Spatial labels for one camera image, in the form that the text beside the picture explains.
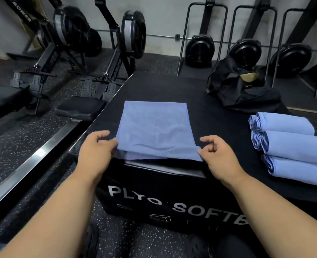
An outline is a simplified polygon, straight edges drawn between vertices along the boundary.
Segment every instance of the black bag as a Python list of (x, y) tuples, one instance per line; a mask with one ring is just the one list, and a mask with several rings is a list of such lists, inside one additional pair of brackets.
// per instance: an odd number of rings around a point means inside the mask
[(258, 73), (239, 68), (228, 56), (213, 68), (206, 92), (230, 110), (274, 112), (281, 105), (280, 93), (264, 85), (265, 80)]

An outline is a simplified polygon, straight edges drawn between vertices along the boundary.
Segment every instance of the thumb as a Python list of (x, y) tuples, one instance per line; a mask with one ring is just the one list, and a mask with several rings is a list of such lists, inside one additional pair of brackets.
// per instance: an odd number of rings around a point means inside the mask
[(214, 155), (214, 153), (209, 152), (207, 149), (198, 149), (197, 152), (206, 162), (208, 162)]
[(109, 149), (109, 151), (112, 151), (118, 144), (118, 139), (117, 138), (113, 138), (111, 140), (109, 140), (105, 146)]

